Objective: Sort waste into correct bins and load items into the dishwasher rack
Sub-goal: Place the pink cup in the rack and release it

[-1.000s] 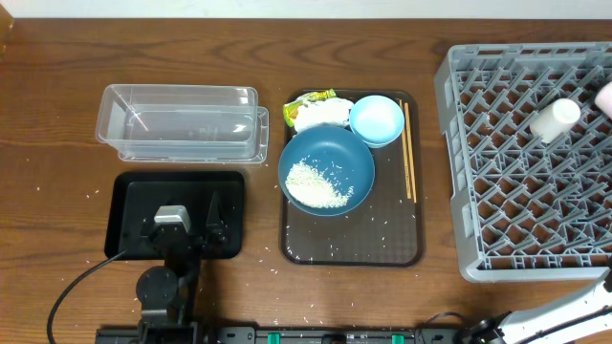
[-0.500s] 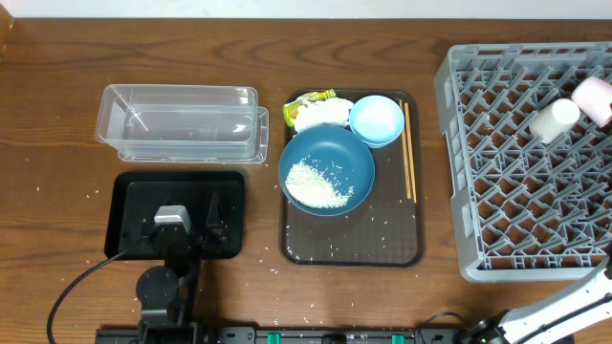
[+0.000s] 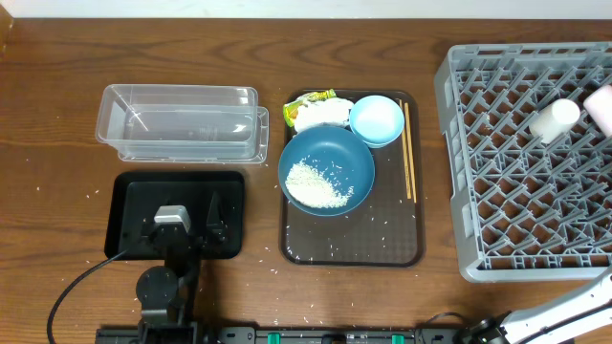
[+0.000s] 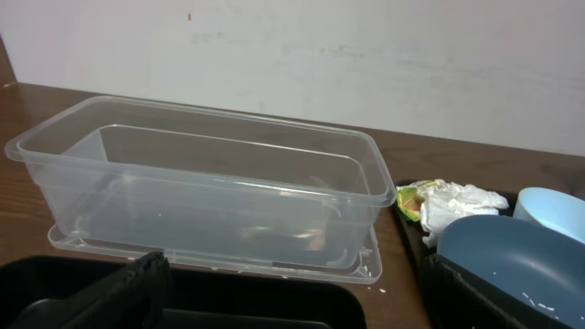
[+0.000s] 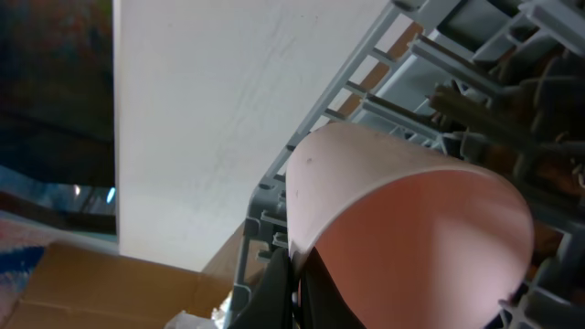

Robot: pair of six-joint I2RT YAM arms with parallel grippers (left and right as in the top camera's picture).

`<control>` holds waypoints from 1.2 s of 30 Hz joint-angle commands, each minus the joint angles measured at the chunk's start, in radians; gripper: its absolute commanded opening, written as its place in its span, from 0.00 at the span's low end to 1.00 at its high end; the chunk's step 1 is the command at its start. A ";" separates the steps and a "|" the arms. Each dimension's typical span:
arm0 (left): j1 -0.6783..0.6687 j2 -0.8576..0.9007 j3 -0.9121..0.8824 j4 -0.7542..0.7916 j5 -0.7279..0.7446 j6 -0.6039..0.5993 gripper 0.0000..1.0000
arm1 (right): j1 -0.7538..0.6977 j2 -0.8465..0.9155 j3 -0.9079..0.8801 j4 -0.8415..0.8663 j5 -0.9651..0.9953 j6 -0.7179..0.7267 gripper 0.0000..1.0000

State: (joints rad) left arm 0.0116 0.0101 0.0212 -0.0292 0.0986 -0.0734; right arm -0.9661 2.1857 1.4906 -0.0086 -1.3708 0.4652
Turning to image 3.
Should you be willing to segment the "wooden chopstick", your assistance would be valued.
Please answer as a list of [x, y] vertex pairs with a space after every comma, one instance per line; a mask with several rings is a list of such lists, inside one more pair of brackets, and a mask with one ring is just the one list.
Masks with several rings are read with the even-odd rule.
[[402, 132], [402, 145], [403, 145], [404, 179], [405, 179], [406, 197], [408, 200], [411, 200], [412, 199], [412, 189], [411, 189], [411, 181], [410, 181], [408, 147], [406, 143], [407, 136], [405, 132], [406, 119], [405, 119], [405, 113], [404, 113], [404, 102], [401, 99], [399, 100], [399, 105], [402, 110], [402, 115], [404, 119], [404, 126], [403, 126], [403, 132]]
[[409, 104], [404, 104], [404, 116], [405, 116], [405, 135], [406, 135], [406, 153], [409, 162], [409, 172], [410, 172], [410, 189], [411, 189], [411, 199], [414, 204], [417, 203], [417, 185], [416, 185], [416, 171], [415, 171], [415, 163], [414, 163], [414, 152], [413, 152], [413, 144], [412, 144], [412, 135], [411, 135], [411, 123], [410, 123], [410, 113], [409, 113]]

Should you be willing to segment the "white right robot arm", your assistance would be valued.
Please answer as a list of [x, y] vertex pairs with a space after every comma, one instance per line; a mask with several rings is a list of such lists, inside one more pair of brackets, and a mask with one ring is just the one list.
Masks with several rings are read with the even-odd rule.
[[463, 344], [563, 343], [611, 324], [611, 270], [544, 305], [485, 319], [453, 338]]

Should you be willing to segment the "white plastic cup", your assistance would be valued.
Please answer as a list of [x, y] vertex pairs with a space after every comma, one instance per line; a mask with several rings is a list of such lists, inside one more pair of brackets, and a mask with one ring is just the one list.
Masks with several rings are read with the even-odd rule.
[[534, 137], [540, 138], [543, 144], [548, 144], [571, 130], [579, 116], [580, 109], [576, 102], [561, 98], [539, 111], [529, 129]]

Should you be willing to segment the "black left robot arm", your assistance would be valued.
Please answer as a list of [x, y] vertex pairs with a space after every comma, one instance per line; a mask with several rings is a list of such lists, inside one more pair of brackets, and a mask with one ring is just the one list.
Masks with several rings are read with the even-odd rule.
[[162, 255], [161, 266], [146, 270], [136, 286], [142, 304], [138, 340], [141, 343], [216, 343], [212, 328], [193, 318], [193, 308], [204, 259], [224, 256], [228, 225], [221, 197], [214, 191], [205, 221], [196, 227], [183, 205], [163, 205], [142, 240]]

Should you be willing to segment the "pink plastic cup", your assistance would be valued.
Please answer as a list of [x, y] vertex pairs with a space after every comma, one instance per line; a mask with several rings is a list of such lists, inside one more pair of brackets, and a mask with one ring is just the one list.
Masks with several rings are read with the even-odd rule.
[[607, 138], [612, 136], [612, 87], [605, 85], [584, 102], [584, 109]]

